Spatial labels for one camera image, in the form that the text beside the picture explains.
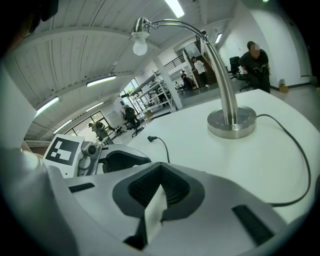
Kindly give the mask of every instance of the black rubber pad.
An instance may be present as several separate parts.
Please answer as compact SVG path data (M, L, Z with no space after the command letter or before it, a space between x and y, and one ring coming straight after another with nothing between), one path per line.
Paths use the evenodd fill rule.
M274 236L270 229L246 205L236 206L232 208L232 211L257 246Z
M95 185L93 185L92 183L84 183L84 184L80 184L80 185L70 186L69 189L70 189L71 193L75 193L75 192L79 192L82 190L91 189L94 187L95 187Z

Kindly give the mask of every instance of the lamp stand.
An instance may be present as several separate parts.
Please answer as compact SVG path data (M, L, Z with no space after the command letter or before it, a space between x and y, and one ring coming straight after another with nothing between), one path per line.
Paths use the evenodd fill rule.
M208 40L206 31L175 19L164 19L150 22L146 18L139 18L132 29L133 33L157 30L162 26L178 26L187 29L200 37L211 60L211 67L217 78L222 109L215 110L207 117L209 130L216 136L226 139L239 139L250 135L256 127L257 115L247 106L238 107L235 93L233 92L230 76L219 56L217 50Z

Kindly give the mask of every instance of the white table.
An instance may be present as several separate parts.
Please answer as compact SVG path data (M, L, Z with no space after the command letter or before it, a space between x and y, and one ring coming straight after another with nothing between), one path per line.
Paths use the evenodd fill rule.
M314 200L320 173L320 133L298 111L261 90L236 95L238 105L253 108L257 115L277 119L300 143L311 168L311 188L300 202L274 208L287 222L305 213ZM264 202L283 203L299 198L306 190L306 164L292 139L269 117L259 117L255 131L241 139L224 139L207 128L207 116L221 108L221 100L180 110L152 121L129 144L152 162L170 162L236 182Z

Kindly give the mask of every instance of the lamp bulb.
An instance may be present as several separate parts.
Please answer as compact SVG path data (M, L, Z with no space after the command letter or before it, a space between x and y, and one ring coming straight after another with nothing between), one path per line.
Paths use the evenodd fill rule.
M148 50L148 46L146 44L146 39L144 37L136 37L133 45L133 52L136 55L142 56L145 55Z

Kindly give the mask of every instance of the window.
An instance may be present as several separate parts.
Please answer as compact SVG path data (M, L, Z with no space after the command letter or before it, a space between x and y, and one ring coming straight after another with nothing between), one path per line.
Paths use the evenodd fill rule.
M105 130L108 135L110 135L113 131L109 129L109 123L102 115L101 111L91 115L87 119L83 120L81 123L78 123L75 127L70 129L65 135L71 136L83 136L85 141L95 143L98 139L96 133L92 131L91 127L88 126L89 123L94 124L96 122L101 122L105 126Z
M71 129L70 131L68 131L67 133L65 133L65 135L77 136L77 134L76 134L76 132L74 131L74 129Z
M132 93L134 90L135 90L135 87L134 87L134 85L133 85L131 82L124 88L124 91L125 91L127 94Z
M132 79L131 83L133 84L134 88L137 88L139 86L138 83L137 83L137 80L135 78Z
M104 118L104 116L102 115L102 113L99 111L98 113L95 113L94 115L91 116L91 118L93 119L93 121L96 123L97 121L99 121L100 119Z

